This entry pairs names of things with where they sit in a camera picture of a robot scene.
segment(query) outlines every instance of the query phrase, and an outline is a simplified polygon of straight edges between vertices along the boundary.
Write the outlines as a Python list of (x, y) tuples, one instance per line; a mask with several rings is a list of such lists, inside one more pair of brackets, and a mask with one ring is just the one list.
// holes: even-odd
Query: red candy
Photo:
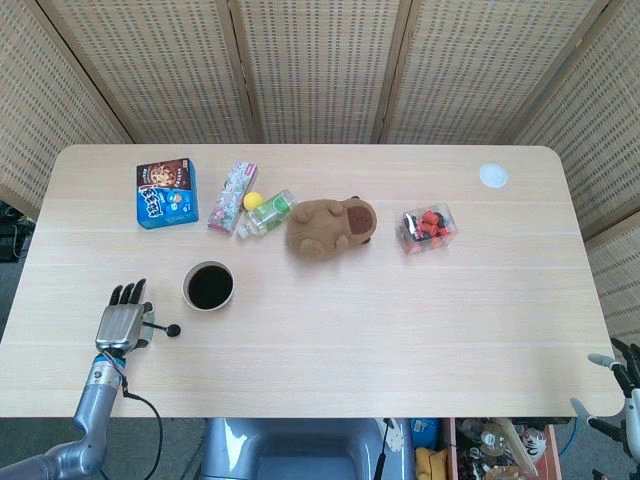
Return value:
[(440, 217), (438, 217), (431, 210), (427, 210), (426, 212), (424, 212), (424, 215), (422, 215), (422, 219), (425, 222), (430, 223), (431, 225), (438, 225), (438, 222), (440, 221)]

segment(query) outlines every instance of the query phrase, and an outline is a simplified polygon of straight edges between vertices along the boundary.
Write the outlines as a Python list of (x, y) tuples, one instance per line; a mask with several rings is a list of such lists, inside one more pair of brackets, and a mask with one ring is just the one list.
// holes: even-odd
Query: wicker panel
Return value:
[(609, 334), (640, 344), (640, 214), (634, 217), (587, 253)]
[(583, 231), (640, 195), (639, 18), (625, 2), (517, 141), (558, 152)]
[(369, 143), (399, 1), (240, 5), (266, 141)]
[(594, 0), (424, 0), (389, 143), (495, 143)]
[(215, 2), (42, 3), (137, 142), (248, 141)]
[(130, 139), (23, 0), (3, 0), (0, 31), (1, 196), (36, 215), (60, 150)]

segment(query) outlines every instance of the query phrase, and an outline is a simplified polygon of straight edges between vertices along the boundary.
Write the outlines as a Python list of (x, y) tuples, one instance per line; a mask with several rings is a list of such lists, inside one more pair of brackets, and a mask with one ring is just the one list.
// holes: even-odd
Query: clear plastic bottle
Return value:
[(507, 439), (504, 438), (500, 427), (494, 423), (489, 422), (484, 426), (480, 440), (480, 451), (490, 457), (499, 457), (507, 449)]
[(480, 435), (484, 430), (484, 424), (479, 418), (465, 418), (461, 425), (458, 425), (458, 431), (473, 442), (480, 442)]
[(247, 221), (236, 228), (238, 235), (242, 239), (265, 235), (289, 216), (296, 203), (289, 190), (281, 191), (247, 214)]

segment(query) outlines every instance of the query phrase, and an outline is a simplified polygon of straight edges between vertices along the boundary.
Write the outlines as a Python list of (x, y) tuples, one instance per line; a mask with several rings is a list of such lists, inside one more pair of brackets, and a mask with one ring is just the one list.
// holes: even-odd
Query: white round sticker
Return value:
[(502, 188), (509, 181), (509, 174), (502, 165), (485, 163), (480, 167), (480, 180), (489, 188)]

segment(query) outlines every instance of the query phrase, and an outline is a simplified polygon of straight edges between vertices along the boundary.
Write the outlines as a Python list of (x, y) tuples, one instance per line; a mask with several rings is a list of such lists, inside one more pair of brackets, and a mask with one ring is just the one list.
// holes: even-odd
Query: black coffee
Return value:
[(222, 305), (233, 289), (233, 279), (222, 267), (209, 265), (198, 270), (187, 288), (189, 300), (196, 307), (210, 310)]

